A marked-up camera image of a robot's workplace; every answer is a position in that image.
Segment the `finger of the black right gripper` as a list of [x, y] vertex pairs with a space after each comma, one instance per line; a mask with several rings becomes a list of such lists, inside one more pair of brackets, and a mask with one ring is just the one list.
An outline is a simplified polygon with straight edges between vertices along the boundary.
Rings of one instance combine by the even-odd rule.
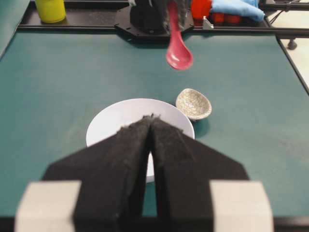
[[166, 31], [166, 33], [170, 33], [169, 10], [168, 10], [169, 0], [155, 0], [154, 3], [159, 12], [160, 20], [164, 30]]
[[175, 3], [178, 12], [178, 25], [184, 26], [191, 5], [191, 0], [175, 0]]

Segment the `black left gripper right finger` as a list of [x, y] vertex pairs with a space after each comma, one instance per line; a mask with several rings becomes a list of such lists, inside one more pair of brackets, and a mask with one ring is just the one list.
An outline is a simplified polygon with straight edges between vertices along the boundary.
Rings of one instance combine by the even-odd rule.
[[211, 232], [210, 180], [249, 180], [243, 165], [154, 118], [150, 127], [157, 215], [168, 232]]

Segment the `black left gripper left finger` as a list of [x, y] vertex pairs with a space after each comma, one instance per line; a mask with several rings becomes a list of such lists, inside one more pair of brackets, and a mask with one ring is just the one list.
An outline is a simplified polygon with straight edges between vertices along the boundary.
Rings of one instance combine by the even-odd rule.
[[50, 164], [44, 181], [81, 181], [73, 212], [78, 232], [120, 232], [142, 215], [150, 118]]

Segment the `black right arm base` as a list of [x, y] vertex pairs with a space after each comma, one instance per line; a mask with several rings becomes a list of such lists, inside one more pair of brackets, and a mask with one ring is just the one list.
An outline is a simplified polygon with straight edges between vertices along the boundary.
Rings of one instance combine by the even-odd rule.
[[[164, 30], [154, 0], [130, 0], [129, 5], [116, 12], [114, 26], [137, 40], [168, 41], [170, 33]], [[189, 9], [184, 26], [179, 26], [181, 35], [192, 30], [193, 17]]]

